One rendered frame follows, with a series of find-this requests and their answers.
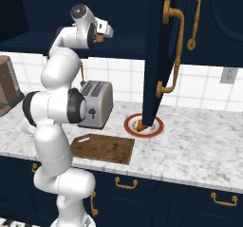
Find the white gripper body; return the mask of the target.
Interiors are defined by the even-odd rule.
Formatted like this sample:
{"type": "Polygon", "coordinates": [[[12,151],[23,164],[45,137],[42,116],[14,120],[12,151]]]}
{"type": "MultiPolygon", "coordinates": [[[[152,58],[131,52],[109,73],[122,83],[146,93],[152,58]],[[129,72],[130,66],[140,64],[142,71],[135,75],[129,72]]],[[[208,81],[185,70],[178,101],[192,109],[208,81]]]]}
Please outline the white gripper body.
{"type": "Polygon", "coordinates": [[[104,22],[101,25],[101,34],[106,38],[112,38],[114,30],[107,22],[104,22]]]}

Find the open navy cabinet door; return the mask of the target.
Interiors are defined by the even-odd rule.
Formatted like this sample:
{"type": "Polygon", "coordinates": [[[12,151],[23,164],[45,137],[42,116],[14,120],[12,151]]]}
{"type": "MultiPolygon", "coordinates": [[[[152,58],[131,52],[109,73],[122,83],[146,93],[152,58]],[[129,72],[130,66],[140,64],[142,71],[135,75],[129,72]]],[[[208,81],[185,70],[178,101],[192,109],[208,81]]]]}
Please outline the open navy cabinet door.
{"type": "MultiPolygon", "coordinates": [[[[163,87],[168,84],[171,71],[177,57],[177,42],[181,21],[170,16],[168,23],[163,23],[163,7],[166,0],[148,0],[145,68],[143,85],[142,124],[152,125],[157,115],[162,95],[157,97],[158,82],[163,87]]],[[[169,0],[172,10],[185,12],[187,0],[169,0]]]]}

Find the brown croissant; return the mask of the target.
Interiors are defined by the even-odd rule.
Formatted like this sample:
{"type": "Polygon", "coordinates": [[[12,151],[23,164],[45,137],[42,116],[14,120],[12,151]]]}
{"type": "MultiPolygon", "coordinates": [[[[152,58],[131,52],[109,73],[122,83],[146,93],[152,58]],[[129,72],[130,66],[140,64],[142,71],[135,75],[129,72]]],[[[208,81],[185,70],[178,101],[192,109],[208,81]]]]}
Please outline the brown croissant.
{"type": "Polygon", "coordinates": [[[137,131],[138,132],[141,132],[143,131],[144,129],[146,129],[148,127],[148,125],[143,125],[142,124],[142,119],[139,120],[138,122],[138,125],[137,125],[137,131]]]}

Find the closed navy cabinet door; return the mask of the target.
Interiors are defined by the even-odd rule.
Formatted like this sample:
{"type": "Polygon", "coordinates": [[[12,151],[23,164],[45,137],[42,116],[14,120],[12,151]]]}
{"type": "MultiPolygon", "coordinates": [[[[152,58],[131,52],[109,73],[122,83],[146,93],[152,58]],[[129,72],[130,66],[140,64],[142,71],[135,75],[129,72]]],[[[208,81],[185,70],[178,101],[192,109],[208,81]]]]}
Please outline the closed navy cabinet door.
{"type": "Polygon", "coordinates": [[[243,0],[202,0],[196,47],[193,35],[197,0],[186,0],[181,62],[186,65],[243,67],[243,0]]]}

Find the brown wooden cutting board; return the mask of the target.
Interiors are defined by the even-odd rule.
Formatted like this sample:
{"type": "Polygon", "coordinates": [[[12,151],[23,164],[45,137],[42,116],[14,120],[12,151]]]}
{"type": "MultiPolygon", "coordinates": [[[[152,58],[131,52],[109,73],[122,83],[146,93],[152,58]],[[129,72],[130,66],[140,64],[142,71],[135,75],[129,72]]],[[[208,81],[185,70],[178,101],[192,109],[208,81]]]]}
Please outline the brown wooden cutting board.
{"type": "Polygon", "coordinates": [[[74,157],[129,164],[134,142],[134,139],[86,134],[76,137],[70,147],[74,157]]]}

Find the navy base cabinet door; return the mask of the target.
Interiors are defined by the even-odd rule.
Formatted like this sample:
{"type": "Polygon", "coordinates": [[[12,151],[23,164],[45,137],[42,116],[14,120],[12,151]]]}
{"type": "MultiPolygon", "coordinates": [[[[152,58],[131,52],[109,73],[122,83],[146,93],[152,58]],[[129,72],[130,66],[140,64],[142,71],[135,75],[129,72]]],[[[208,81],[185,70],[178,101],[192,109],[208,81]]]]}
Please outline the navy base cabinet door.
{"type": "Polygon", "coordinates": [[[45,158],[35,173],[32,162],[0,155],[0,217],[28,220],[42,227],[86,227],[92,222],[83,200],[96,181],[73,168],[72,157],[45,158]]]}

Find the silver toaster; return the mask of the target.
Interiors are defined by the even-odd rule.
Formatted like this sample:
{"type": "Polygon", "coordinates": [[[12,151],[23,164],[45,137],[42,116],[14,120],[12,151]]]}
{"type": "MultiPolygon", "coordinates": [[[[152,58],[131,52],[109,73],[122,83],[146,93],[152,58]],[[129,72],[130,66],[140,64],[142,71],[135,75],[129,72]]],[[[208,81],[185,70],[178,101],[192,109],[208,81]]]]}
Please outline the silver toaster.
{"type": "Polygon", "coordinates": [[[87,102],[87,112],[79,127],[103,129],[113,108],[112,84],[106,81],[87,81],[80,92],[87,102]]]}

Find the red rimmed white plate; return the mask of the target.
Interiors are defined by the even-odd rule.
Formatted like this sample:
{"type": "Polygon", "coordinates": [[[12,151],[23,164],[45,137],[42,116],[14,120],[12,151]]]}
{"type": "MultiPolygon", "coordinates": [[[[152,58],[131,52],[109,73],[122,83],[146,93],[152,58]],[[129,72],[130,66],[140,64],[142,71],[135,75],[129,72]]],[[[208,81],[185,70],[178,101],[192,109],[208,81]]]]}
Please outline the red rimmed white plate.
{"type": "Polygon", "coordinates": [[[141,132],[137,131],[139,120],[142,119],[142,114],[137,113],[127,117],[124,121],[123,127],[127,133],[139,138],[153,138],[163,131],[163,121],[160,118],[155,118],[151,126],[148,126],[141,132]]]}

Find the brown box appliance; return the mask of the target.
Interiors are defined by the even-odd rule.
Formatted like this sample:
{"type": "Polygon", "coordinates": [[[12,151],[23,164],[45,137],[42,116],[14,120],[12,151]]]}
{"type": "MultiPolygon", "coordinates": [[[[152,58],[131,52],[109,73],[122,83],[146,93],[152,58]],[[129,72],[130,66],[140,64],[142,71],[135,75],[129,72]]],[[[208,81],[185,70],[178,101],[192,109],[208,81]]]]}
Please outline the brown box appliance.
{"type": "Polygon", "coordinates": [[[24,99],[11,59],[0,55],[0,117],[7,114],[24,99]]]}

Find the navy drawer front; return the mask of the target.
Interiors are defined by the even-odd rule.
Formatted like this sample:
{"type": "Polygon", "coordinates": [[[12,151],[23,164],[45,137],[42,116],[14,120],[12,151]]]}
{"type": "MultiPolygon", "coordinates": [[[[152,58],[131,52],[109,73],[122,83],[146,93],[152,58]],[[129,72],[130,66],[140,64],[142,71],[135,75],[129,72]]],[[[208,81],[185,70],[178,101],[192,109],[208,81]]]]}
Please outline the navy drawer front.
{"type": "Polygon", "coordinates": [[[93,172],[96,178],[94,207],[99,214],[94,217],[97,227],[166,227],[173,185],[158,180],[147,180],[93,172]],[[120,184],[139,184],[135,189],[122,189],[120,184]]]}
{"type": "Polygon", "coordinates": [[[243,194],[175,184],[166,227],[243,227],[243,194]],[[237,196],[237,206],[214,203],[211,192],[226,202],[237,196]]]}

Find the navy wall cabinet body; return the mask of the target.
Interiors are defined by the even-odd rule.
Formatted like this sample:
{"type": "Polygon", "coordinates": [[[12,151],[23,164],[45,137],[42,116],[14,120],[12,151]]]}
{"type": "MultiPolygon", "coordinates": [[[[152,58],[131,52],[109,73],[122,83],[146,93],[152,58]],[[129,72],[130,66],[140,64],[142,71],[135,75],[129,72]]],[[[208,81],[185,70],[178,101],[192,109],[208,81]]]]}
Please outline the navy wall cabinet body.
{"type": "Polygon", "coordinates": [[[143,59],[148,0],[0,0],[0,51],[48,54],[61,27],[73,24],[70,10],[87,5],[114,30],[82,57],[143,59]]]}

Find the grey wall outlet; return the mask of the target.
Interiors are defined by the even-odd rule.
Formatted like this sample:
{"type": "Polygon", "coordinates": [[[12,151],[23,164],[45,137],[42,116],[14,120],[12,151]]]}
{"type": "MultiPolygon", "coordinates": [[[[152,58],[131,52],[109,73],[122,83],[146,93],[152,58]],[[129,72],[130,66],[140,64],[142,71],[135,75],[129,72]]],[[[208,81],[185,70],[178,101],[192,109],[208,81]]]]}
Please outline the grey wall outlet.
{"type": "Polygon", "coordinates": [[[237,75],[237,71],[237,67],[224,67],[221,74],[220,82],[222,84],[233,85],[237,75]]]}

